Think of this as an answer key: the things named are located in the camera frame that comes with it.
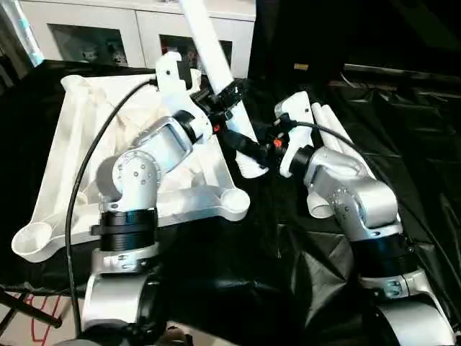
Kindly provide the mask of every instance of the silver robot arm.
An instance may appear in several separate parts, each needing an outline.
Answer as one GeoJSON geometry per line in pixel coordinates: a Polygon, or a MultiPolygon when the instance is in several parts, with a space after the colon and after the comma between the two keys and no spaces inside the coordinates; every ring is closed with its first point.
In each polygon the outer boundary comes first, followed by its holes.
{"type": "Polygon", "coordinates": [[[158,87],[171,116],[157,120],[98,168],[101,219],[91,232],[100,236],[100,243],[86,288],[84,334],[129,329],[128,338],[150,345],[164,331],[167,298],[152,274],[158,254],[157,190],[165,174],[191,154],[193,144],[212,134],[210,121],[179,78],[179,60],[169,53],[157,64],[158,87]]]}
{"type": "Polygon", "coordinates": [[[328,203],[323,215],[336,217],[351,244],[360,283],[370,293],[372,304],[364,315],[369,334],[380,342],[383,335],[392,340],[384,345],[456,345],[426,273],[406,243],[392,189],[371,178],[355,158],[326,147],[314,150],[305,144],[309,133],[297,136],[303,127],[296,121],[306,121],[308,102],[301,92],[278,104],[265,145],[233,132],[225,133],[224,140],[283,177],[302,181],[310,194],[328,203]]]}
{"type": "Polygon", "coordinates": [[[350,241],[360,282],[375,300],[367,328],[379,333],[390,326],[396,345],[456,345],[426,273],[403,238],[394,192],[370,178],[361,162],[325,147],[312,154],[304,183],[328,201],[350,241]]]}

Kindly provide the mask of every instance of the black plastic sheet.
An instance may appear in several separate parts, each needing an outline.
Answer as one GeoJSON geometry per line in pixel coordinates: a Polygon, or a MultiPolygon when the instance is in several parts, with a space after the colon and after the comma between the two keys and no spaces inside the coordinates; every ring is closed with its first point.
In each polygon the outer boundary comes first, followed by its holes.
{"type": "MultiPolygon", "coordinates": [[[[148,70],[46,61],[0,98],[4,128],[10,132],[5,136],[11,136],[4,148],[11,160],[6,181],[12,189],[0,243],[3,288],[67,294],[64,249],[32,264],[10,247],[13,235],[29,221],[40,189],[64,96],[61,78],[139,73],[148,70]]],[[[248,83],[246,107],[255,125],[272,122],[274,105],[302,89],[332,106],[355,143],[381,166],[399,199],[431,228],[461,272],[460,103],[352,88],[248,83]]],[[[311,218],[303,186],[276,172],[243,179],[235,153],[223,151],[251,207],[238,223],[210,218],[158,230],[160,239],[175,239],[159,258],[162,278],[169,283],[171,319],[244,345],[367,345],[359,315],[363,294],[352,252],[335,220],[311,218]]],[[[400,213],[435,279],[461,306],[460,292],[437,249],[405,208],[400,213]]],[[[73,250],[81,294],[96,245],[73,250]]]]}

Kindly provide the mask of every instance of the black wire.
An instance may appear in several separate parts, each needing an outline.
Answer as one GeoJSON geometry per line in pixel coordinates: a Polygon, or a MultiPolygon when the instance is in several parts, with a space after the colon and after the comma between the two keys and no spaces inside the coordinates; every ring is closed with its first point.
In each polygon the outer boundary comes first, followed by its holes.
{"type": "Polygon", "coordinates": [[[81,163],[79,172],[77,173],[75,182],[73,184],[71,199],[69,201],[69,205],[67,208],[67,214],[66,214],[65,237],[66,237],[67,271],[68,271],[69,285],[71,289],[71,302],[72,302],[72,309],[73,309],[73,322],[75,325],[75,333],[77,337],[81,334],[81,321],[80,321],[79,301],[77,297],[75,278],[73,276],[73,263],[72,263],[72,250],[71,250],[72,213],[73,213],[73,207],[75,206],[75,202],[77,199],[77,193],[79,192],[79,187],[83,179],[86,166],[88,165],[89,160],[91,158],[91,155],[94,153],[94,149],[96,149],[98,142],[101,140],[102,135],[104,135],[104,132],[109,127],[109,124],[111,123],[112,119],[114,119],[114,117],[120,111],[120,108],[122,108],[122,106],[128,101],[130,97],[134,95],[134,93],[136,93],[139,89],[141,89],[145,85],[153,84],[153,83],[154,83],[154,80],[149,79],[148,81],[144,81],[143,83],[139,84],[133,90],[131,90],[122,99],[122,101],[120,101],[120,103],[117,106],[115,106],[113,111],[110,113],[109,117],[106,119],[105,123],[102,125],[101,130],[99,130],[98,134],[96,135],[93,142],[91,143],[88,151],[86,152],[86,155],[81,163]]]}
{"type": "MultiPolygon", "coordinates": [[[[319,124],[314,124],[314,123],[306,123],[306,122],[299,122],[299,121],[291,121],[291,123],[293,125],[299,125],[299,126],[306,126],[306,127],[309,127],[309,128],[316,128],[318,129],[319,131],[323,131],[323,132],[326,132],[326,133],[329,133],[330,135],[336,137],[337,139],[339,139],[340,141],[342,141],[343,143],[347,144],[348,146],[350,146],[351,148],[353,148],[357,153],[359,153],[363,159],[365,160],[365,162],[370,166],[370,168],[375,171],[375,174],[377,175],[378,179],[382,180],[387,186],[389,186],[389,188],[392,189],[392,184],[390,183],[390,180],[389,178],[387,177],[387,175],[381,170],[381,168],[371,159],[368,159],[367,156],[364,154],[363,150],[361,150],[360,147],[358,147],[357,144],[353,143],[352,141],[350,141],[348,138],[344,137],[343,135],[341,135],[340,133],[337,133],[336,131],[334,130],[331,130],[330,128],[326,128],[325,126],[322,126],[322,125],[319,125],[319,124]]],[[[401,202],[400,201],[400,204],[413,216],[413,218],[418,222],[419,226],[423,229],[424,233],[427,234],[427,236],[431,239],[432,243],[434,244],[434,246],[439,250],[440,254],[442,254],[442,257],[444,258],[444,261],[447,263],[450,271],[452,272],[452,275],[453,275],[453,278],[455,279],[455,282],[456,284],[458,285],[458,287],[460,288],[460,292],[461,292],[461,279],[460,277],[458,276],[458,273],[455,269],[455,266],[452,264],[452,261],[450,260],[450,258],[448,257],[447,253],[444,251],[442,245],[439,243],[439,241],[437,241],[437,238],[435,237],[435,235],[432,233],[432,231],[429,229],[429,227],[427,227],[419,218],[418,216],[413,212],[413,210],[411,210],[407,205],[406,203],[404,202],[401,202]]],[[[427,269],[427,266],[425,265],[425,263],[422,261],[422,258],[417,254],[416,255],[418,258],[419,258],[419,262],[423,263],[423,266],[424,268],[423,269],[427,269]]],[[[432,276],[433,280],[434,281],[434,275],[431,274],[431,272],[428,272],[430,274],[430,276],[432,276]]],[[[449,299],[448,295],[447,294],[443,294],[444,298],[445,298],[445,301],[450,305],[450,308],[453,310],[453,314],[455,314],[456,316],[456,319],[458,320],[458,322],[461,324],[461,314],[459,312],[458,309],[456,309],[455,307],[455,304],[453,303],[453,301],[451,299],[449,299]]]]}

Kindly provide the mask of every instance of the metal stand leg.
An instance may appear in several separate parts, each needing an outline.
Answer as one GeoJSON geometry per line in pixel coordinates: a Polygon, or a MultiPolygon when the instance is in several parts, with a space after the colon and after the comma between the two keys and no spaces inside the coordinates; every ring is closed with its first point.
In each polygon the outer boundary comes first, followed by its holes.
{"type": "Polygon", "coordinates": [[[12,297],[6,293],[4,290],[0,290],[0,304],[11,308],[3,321],[0,323],[0,335],[8,327],[9,322],[13,319],[16,312],[26,314],[33,319],[49,324],[55,328],[59,328],[63,323],[61,319],[48,315],[45,312],[25,303],[23,300],[26,295],[27,294],[23,293],[18,299],[16,299],[15,297],[12,297]]]}

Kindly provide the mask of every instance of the cabinet door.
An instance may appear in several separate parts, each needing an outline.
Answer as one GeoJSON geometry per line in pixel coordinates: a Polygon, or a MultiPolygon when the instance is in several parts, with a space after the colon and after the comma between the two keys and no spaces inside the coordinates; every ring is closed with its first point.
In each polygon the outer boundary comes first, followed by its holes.
{"type": "Polygon", "coordinates": [[[45,59],[146,67],[133,10],[22,1],[45,59]]]}
{"type": "MultiPolygon", "coordinates": [[[[183,59],[189,59],[191,67],[202,70],[200,57],[183,14],[137,11],[136,15],[147,67],[154,68],[162,54],[176,50],[183,59]]],[[[233,19],[211,20],[233,76],[245,78],[248,74],[254,23],[233,19]]]]}

